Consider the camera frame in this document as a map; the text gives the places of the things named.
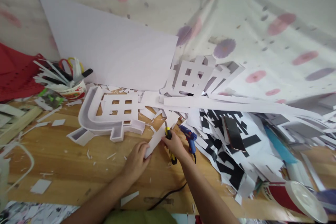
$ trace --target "cup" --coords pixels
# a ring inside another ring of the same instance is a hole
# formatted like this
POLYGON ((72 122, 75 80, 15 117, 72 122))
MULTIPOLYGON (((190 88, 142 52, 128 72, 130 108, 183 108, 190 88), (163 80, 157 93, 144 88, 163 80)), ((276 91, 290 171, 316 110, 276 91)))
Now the cup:
POLYGON ((61 96, 70 101, 82 99, 87 92, 84 80, 82 80, 77 86, 66 90, 54 90, 61 96))
POLYGON ((269 201, 304 214, 317 222, 328 222, 328 216, 319 200, 299 182, 266 182, 262 184, 261 190, 269 201))

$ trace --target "power cord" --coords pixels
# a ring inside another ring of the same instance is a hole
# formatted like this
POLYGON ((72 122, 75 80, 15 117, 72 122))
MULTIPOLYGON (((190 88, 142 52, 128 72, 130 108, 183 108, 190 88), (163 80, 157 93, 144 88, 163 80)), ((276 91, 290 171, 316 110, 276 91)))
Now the power cord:
POLYGON ((173 193, 177 193, 179 191, 181 191, 185 186, 187 185, 187 182, 182 186, 180 187, 179 189, 176 189, 176 190, 173 190, 173 191, 170 191, 168 192, 165 196, 163 196, 158 202, 156 202, 152 207, 150 207, 148 209, 148 211, 150 210, 153 210, 155 207, 157 207, 162 201, 164 201, 170 194, 173 194, 173 193))

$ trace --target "hand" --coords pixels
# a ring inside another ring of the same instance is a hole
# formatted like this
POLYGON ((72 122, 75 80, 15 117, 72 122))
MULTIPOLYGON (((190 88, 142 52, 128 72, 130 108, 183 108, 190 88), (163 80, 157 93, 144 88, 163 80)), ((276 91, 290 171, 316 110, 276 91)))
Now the hand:
POLYGON ((137 143, 127 157, 121 175, 126 177, 128 182, 131 182, 132 184, 134 184, 140 178, 149 164, 151 155, 144 159, 147 148, 149 148, 148 143, 137 143))
POLYGON ((168 149, 177 157, 177 159, 182 159, 185 156, 188 156, 188 152, 185 150, 181 139, 176 135, 174 131, 171 132, 171 139, 166 138, 163 136, 161 140, 166 144, 168 149))

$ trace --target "wooden table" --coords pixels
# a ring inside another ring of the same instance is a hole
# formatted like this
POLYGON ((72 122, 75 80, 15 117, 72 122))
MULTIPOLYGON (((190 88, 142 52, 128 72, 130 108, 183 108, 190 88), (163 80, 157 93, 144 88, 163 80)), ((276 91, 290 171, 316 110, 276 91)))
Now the wooden table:
MULTIPOLYGON (((18 107, 21 103, 12 102, 11 105, 18 107)), ((67 107, 63 104, 60 111, 44 120, 52 122, 56 119, 66 119, 63 126, 51 127, 51 124, 48 124, 33 129, 23 137, 22 144, 31 152, 35 165, 18 186, 9 192, 9 200, 81 205, 120 172, 125 163, 124 156, 130 153, 137 142, 148 142, 153 135, 150 127, 146 126, 143 135, 127 132, 124 141, 120 143, 112 143, 109 136, 97 136, 82 147, 66 137, 67 134, 80 127, 77 118, 80 107, 81 105, 67 107), (93 156, 90 160, 87 157, 88 150, 93 156), (115 158, 106 159, 115 152, 117 153, 115 158), (51 180, 52 183, 44 194, 33 194, 30 189, 39 179, 43 178, 41 173, 53 173, 53 175, 45 176, 45 179, 51 180)), ((151 123, 151 120, 145 116, 139 116, 139 119, 151 123)), ((152 125, 158 130, 163 122, 160 115, 152 125)), ((326 147, 316 147, 305 153, 325 187, 335 189, 336 160, 334 155, 336 153, 326 147)), ((196 155, 198 168, 238 218, 313 223, 301 214, 267 201, 262 193, 253 200, 243 200, 240 206, 232 198, 227 185, 221 185, 220 176, 209 160, 198 150, 196 155)), ((30 161, 20 147, 15 147, 6 158, 11 158, 8 184, 13 184, 30 167, 30 161)), ((160 145, 156 147, 148 168, 125 194, 139 191, 139 196, 127 203, 124 209, 148 209, 165 193, 183 185, 185 180, 181 166, 178 164, 168 167, 169 162, 167 150, 160 145)), ((189 187, 186 186, 181 192, 170 195, 158 208, 165 208, 171 213, 192 214, 193 202, 189 187)), ((330 216, 330 219, 336 220, 336 216, 330 216)))

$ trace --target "white paper sheet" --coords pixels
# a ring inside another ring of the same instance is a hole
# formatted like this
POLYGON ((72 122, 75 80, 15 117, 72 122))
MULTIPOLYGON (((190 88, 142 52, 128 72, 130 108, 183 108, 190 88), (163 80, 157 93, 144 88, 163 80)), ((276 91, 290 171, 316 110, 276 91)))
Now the white paper sheet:
POLYGON ((50 184, 51 181, 49 180, 38 180, 30 191, 36 194, 43 194, 50 184))
POLYGON ((177 36, 70 0, 40 1, 61 57, 93 69, 87 81, 136 90, 165 86, 177 36))

